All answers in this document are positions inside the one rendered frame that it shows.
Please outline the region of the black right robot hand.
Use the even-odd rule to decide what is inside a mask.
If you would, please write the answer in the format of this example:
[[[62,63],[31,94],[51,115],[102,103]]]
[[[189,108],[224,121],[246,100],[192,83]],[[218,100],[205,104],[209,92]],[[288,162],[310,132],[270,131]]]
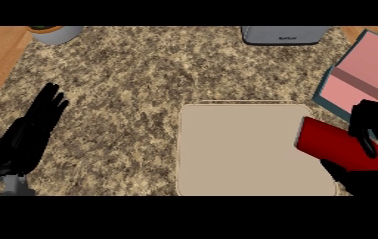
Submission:
[[[378,102],[361,100],[351,109],[348,135],[357,139],[366,156],[375,159],[378,150],[373,147],[369,132],[373,132],[378,138]],[[345,191],[353,196],[378,197],[378,170],[347,171],[328,160],[320,160],[320,164],[333,180],[342,184]]]

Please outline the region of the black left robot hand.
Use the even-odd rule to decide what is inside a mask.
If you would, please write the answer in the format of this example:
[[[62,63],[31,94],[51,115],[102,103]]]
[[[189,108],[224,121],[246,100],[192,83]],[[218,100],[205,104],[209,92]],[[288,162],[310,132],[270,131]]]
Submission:
[[[0,137],[0,176],[26,175],[35,169],[68,103],[59,85],[47,83]]]

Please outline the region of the red can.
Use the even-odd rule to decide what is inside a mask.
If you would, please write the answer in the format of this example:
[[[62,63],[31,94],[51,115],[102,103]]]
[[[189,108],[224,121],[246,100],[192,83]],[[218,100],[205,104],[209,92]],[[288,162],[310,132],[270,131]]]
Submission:
[[[304,117],[294,146],[317,159],[338,164],[347,171],[378,171],[378,157],[369,158],[348,132]]]

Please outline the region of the beige tray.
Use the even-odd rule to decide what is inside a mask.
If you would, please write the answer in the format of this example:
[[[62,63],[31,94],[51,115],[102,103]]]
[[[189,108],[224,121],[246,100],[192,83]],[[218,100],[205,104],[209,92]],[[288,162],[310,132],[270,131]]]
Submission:
[[[177,193],[332,196],[335,182],[294,146],[310,109],[298,104],[190,104],[180,111]]]

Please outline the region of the pink and teal box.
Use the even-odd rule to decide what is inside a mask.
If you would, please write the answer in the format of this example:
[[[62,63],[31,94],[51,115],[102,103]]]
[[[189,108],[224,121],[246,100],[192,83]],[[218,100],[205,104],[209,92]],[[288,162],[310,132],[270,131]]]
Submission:
[[[344,121],[363,99],[378,102],[378,33],[367,29],[326,70],[313,94],[313,102]]]

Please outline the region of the grey plant pot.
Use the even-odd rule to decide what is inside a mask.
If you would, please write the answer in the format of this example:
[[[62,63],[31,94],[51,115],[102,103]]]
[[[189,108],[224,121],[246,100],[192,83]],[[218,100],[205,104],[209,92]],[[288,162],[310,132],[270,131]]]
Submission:
[[[69,42],[81,33],[82,26],[26,27],[32,37],[47,45],[59,45]]]

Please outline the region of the grey appliance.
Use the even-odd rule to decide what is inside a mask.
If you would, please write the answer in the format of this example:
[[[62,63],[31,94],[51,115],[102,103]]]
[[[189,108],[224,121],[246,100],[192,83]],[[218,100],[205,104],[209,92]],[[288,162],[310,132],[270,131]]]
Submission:
[[[316,44],[329,26],[242,26],[242,40],[251,45]]]

